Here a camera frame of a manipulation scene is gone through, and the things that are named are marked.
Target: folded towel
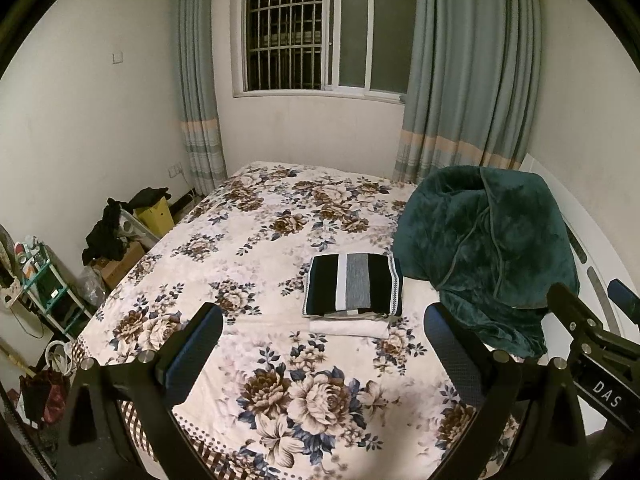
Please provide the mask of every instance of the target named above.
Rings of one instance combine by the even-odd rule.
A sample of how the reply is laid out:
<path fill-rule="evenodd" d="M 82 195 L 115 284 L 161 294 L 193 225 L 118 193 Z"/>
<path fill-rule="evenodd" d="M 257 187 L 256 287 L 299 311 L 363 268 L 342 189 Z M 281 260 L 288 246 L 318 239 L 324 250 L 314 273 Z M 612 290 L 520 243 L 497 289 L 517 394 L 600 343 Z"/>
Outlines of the folded towel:
<path fill-rule="evenodd" d="M 309 332 L 325 335 L 351 335 L 386 339 L 389 337 L 389 320 L 385 319 L 331 319 L 312 317 Z"/>
<path fill-rule="evenodd" d="M 321 254 L 306 278 L 304 316 L 402 316 L 399 262 L 384 254 Z"/>

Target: power cord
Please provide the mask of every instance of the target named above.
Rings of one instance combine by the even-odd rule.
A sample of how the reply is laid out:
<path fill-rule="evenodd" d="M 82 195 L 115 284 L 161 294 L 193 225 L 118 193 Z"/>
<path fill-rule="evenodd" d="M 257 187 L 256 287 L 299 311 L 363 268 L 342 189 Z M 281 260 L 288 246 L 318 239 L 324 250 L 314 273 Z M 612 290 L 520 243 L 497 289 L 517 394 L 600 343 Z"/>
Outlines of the power cord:
<path fill-rule="evenodd" d="M 184 183 L 187 185 L 187 188 L 189 189 L 188 191 L 188 195 L 191 196 L 191 202 L 193 203 L 193 205 L 196 205 L 196 192 L 193 189 L 193 187 L 191 187 L 191 184 L 189 184 L 189 181 L 187 180 L 187 177 L 184 176 L 184 170 L 180 169 L 180 174 L 182 175 L 182 178 L 184 179 Z"/>
<path fill-rule="evenodd" d="M 20 322 L 20 318 L 18 316 L 15 315 L 14 312 L 14 307 L 13 305 L 9 307 L 9 310 L 11 311 L 11 313 L 14 315 L 15 320 L 18 322 L 18 324 L 20 325 L 20 328 L 22 329 L 22 331 L 26 334 L 26 335 L 30 335 L 31 337 L 33 337 L 34 339 L 42 339 L 44 337 L 44 323 L 42 322 L 42 320 L 40 319 L 40 316 L 38 317 L 38 320 L 40 321 L 40 331 L 42 332 L 42 334 L 40 335 L 35 335 L 32 334 L 31 332 L 29 332 L 24 325 Z"/>

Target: blue-gray curtain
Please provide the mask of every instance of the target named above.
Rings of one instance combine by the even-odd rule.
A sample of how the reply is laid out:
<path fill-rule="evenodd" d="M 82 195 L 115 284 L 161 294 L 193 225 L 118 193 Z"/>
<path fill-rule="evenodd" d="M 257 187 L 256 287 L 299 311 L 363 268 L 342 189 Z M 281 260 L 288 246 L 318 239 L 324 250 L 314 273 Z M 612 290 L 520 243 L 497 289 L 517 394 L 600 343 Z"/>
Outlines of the blue-gray curtain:
<path fill-rule="evenodd" d="M 226 179 L 211 57 L 211 0 L 174 0 L 180 126 L 196 192 Z"/>
<path fill-rule="evenodd" d="M 518 168 L 540 72 L 540 0 L 417 0 L 394 178 Z"/>

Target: dark green blanket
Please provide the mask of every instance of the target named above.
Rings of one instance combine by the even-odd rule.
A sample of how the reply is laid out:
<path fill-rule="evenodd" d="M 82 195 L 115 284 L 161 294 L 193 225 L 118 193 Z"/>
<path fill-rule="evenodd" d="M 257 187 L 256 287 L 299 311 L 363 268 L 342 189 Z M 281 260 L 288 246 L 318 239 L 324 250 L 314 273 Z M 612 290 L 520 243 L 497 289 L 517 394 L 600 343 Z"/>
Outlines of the dark green blanket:
<path fill-rule="evenodd" d="M 399 219 L 402 274 L 429 280 L 440 301 L 485 343 L 546 352 L 548 288 L 579 282 L 558 204 L 536 174 L 454 166 L 417 187 Z"/>

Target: striped folded cloth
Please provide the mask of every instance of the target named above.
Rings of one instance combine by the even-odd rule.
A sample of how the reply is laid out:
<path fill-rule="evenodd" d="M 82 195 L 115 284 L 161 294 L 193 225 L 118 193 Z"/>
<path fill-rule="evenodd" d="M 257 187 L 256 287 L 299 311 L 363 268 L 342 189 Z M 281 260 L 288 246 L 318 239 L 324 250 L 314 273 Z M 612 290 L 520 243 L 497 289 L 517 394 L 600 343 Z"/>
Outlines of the striped folded cloth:
<path fill-rule="evenodd" d="M 314 256 L 302 314 L 345 320 L 401 316 L 399 261 L 372 253 Z"/>

